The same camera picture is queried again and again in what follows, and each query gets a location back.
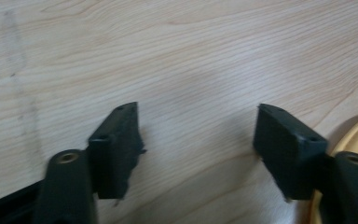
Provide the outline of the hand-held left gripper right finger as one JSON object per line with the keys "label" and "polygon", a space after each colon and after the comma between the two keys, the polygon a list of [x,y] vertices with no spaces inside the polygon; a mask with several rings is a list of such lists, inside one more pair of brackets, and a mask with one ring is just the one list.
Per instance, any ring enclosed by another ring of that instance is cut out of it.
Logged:
{"label": "hand-held left gripper right finger", "polygon": [[322,224],[358,224],[358,153],[327,151],[328,142],[287,111],[261,104],[253,145],[283,196],[322,193]]}

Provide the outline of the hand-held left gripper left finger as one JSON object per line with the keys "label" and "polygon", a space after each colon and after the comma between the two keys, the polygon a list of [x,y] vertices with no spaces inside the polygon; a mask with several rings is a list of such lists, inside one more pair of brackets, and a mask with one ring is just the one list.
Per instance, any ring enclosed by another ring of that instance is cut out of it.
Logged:
{"label": "hand-held left gripper left finger", "polygon": [[32,224],[98,224],[95,200],[122,200],[144,153],[138,104],[118,106],[89,137],[86,148],[50,158]]}

